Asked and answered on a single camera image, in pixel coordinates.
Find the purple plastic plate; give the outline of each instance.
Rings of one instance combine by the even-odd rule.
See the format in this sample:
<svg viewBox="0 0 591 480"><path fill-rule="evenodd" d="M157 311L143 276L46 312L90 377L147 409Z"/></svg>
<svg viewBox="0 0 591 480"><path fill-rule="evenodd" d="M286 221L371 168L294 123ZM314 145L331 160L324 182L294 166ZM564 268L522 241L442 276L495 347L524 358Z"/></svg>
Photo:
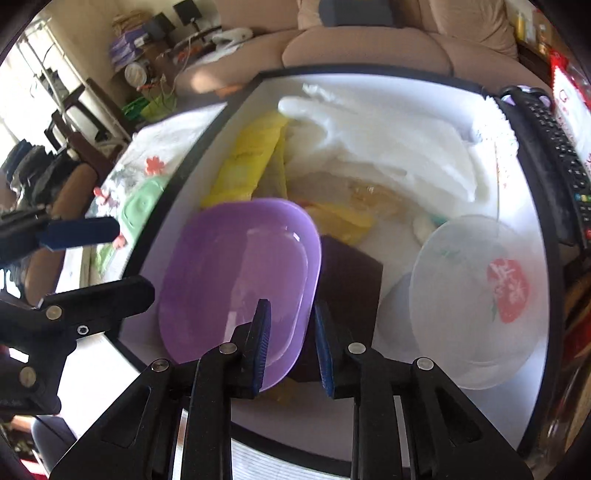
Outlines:
<svg viewBox="0 0 591 480"><path fill-rule="evenodd" d="M179 364L230 341L271 302L263 390L295 364L320 274L320 238L312 219L286 200L224 203L185 226L160 294L164 346Z"/></svg>

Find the black speaker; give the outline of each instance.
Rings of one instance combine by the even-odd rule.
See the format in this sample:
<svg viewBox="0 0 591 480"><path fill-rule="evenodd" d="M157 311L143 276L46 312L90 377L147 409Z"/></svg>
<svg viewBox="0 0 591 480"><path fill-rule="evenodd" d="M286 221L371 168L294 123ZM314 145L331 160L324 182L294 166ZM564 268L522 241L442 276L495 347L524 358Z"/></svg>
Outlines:
<svg viewBox="0 0 591 480"><path fill-rule="evenodd" d="M183 0L173 6L174 11L183 22L183 25L189 25L199 18L203 18L203 15L195 5L193 0Z"/></svg>
<svg viewBox="0 0 591 480"><path fill-rule="evenodd" d="M166 36L174 30L174 25L162 13L150 18L144 24L144 30L154 41L166 40Z"/></svg>

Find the sofa cushion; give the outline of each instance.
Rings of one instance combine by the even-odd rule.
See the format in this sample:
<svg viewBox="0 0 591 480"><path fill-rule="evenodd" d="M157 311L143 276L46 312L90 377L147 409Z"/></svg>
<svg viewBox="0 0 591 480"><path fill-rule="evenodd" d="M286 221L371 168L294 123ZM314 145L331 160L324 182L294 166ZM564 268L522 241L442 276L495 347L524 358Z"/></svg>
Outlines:
<svg viewBox="0 0 591 480"><path fill-rule="evenodd" d="M404 23L407 27L423 29L423 21L421 20L421 6L418 0L390 0L393 5L398 8L398 11L404 18Z"/></svg>
<svg viewBox="0 0 591 480"><path fill-rule="evenodd" d="M297 28L297 0L214 0L222 28L248 27L255 34Z"/></svg>
<svg viewBox="0 0 591 480"><path fill-rule="evenodd" d="M479 83L491 93L508 85L527 85L552 90L521 63L476 43L430 34L445 50L455 77Z"/></svg>
<svg viewBox="0 0 591 480"><path fill-rule="evenodd" d="M320 0L297 0L299 12L297 14L297 28L308 30L312 27L321 27L322 20L318 13Z"/></svg>
<svg viewBox="0 0 591 480"><path fill-rule="evenodd" d="M218 61L189 67L177 78L177 93L183 96L211 92L250 82L264 70L280 69L285 47L300 33L290 30L255 37Z"/></svg>
<svg viewBox="0 0 591 480"><path fill-rule="evenodd" d="M445 52L415 28L313 28L285 49L286 67L326 63L373 63L450 74Z"/></svg>
<svg viewBox="0 0 591 480"><path fill-rule="evenodd" d="M505 0L430 0L437 32L470 40L517 59Z"/></svg>
<svg viewBox="0 0 591 480"><path fill-rule="evenodd" d="M433 12L431 11L431 0L418 0L418 7L421 11L421 22L425 32L438 33L437 24L435 18L433 18Z"/></svg>
<svg viewBox="0 0 591 480"><path fill-rule="evenodd" d="M389 0L320 0L325 27L406 27L402 13Z"/></svg>

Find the metal screw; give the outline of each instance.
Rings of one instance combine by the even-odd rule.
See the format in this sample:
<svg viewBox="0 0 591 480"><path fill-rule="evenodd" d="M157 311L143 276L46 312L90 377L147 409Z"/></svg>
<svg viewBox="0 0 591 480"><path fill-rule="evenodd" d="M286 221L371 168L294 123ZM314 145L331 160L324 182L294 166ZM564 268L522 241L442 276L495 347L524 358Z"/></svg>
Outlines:
<svg viewBox="0 0 591 480"><path fill-rule="evenodd" d="M166 370L168 370L168 367L170 367L170 363L168 363L168 360L165 360L164 358L156 360L152 364L152 370L156 373L166 372Z"/></svg>
<svg viewBox="0 0 591 480"><path fill-rule="evenodd" d="M365 345L362 343L351 343L351 345L349 345L349 352L353 355L361 355L362 353L365 353L366 350Z"/></svg>
<svg viewBox="0 0 591 480"><path fill-rule="evenodd" d="M233 343L223 343L220 345L220 352L224 355L232 355L236 350L238 350L238 347Z"/></svg>
<svg viewBox="0 0 591 480"><path fill-rule="evenodd" d="M57 305L53 305L45 311L45 316L50 320L57 320L61 317L61 314L61 308L59 308Z"/></svg>
<svg viewBox="0 0 591 480"><path fill-rule="evenodd" d="M433 370L434 366L435 364L430 358L419 358L417 360L417 367L419 367L421 370Z"/></svg>
<svg viewBox="0 0 591 480"><path fill-rule="evenodd" d="M18 374L18 380L25 388L31 388L37 382L37 372L32 367L25 367Z"/></svg>

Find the white wall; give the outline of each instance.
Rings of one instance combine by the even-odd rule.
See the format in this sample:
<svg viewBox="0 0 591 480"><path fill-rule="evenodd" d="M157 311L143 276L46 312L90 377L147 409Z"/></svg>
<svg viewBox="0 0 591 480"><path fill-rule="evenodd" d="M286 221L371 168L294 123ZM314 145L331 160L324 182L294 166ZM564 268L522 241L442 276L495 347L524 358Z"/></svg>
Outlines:
<svg viewBox="0 0 591 480"><path fill-rule="evenodd" d="M147 12L157 15L160 12L164 13L168 19L176 26L182 26L180 19L174 11L173 5L180 2L180 0L116 0L124 11L131 11L135 9L143 9ZM213 0L194 0L199 11L210 22L216 22L217 10Z"/></svg>
<svg viewBox="0 0 591 480"><path fill-rule="evenodd" d="M118 104L127 87L115 77L109 45L115 39L113 18L124 10L118 0L53 0L43 11L49 28L83 78L91 77Z"/></svg>

